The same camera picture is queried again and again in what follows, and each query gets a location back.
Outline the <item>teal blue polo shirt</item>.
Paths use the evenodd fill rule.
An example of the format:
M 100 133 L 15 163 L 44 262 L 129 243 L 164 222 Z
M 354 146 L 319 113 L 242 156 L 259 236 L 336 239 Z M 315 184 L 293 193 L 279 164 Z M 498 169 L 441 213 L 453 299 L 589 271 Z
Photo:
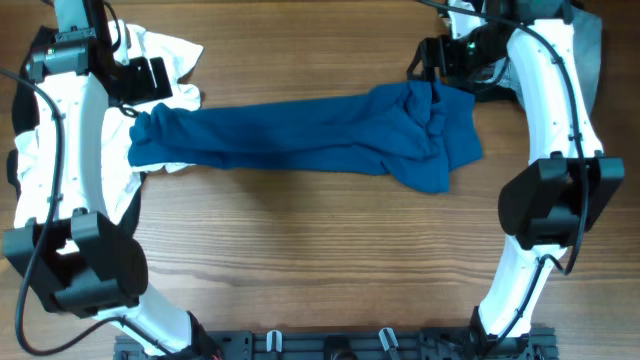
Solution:
M 474 105 L 467 92 L 424 81 L 241 107 L 158 104 L 131 127 L 128 161 L 391 175 L 413 190 L 444 193 L 451 172 L 483 156 Z

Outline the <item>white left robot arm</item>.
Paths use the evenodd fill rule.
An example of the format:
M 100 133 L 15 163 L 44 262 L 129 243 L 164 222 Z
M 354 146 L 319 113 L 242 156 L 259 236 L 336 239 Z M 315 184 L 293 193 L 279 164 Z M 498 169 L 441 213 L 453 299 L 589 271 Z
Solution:
M 58 29 L 34 48 L 19 82 L 40 105 L 43 173 L 21 196 L 25 222 L 2 251 L 50 313 L 111 324 L 147 359 L 216 359 L 215 341 L 195 316 L 173 306 L 148 280 L 140 244 L 105 206 L 101 135 L 108 109 L 133 115 L 165 99 L 171 85 L 159 58 L 130 58 L 126 28 L 105 1 L 57 1 Z

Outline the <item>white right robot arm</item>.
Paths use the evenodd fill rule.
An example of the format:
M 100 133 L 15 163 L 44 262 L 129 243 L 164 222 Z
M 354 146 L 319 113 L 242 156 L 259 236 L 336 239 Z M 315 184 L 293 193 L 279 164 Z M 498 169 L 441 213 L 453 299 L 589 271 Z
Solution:
M 591 125 L 579 83 L 568 1 L 432 2 L 447 18 L 445 73 L 469 76 L 502 59 L 520 85 L 529 165 L 501 190 L 503 253 L 468 330 L 451 335 L 468 359 L 519 358 L 539 345 L 531 316 L 552 271 L 569 275 L 585 234 L 624 179 Z

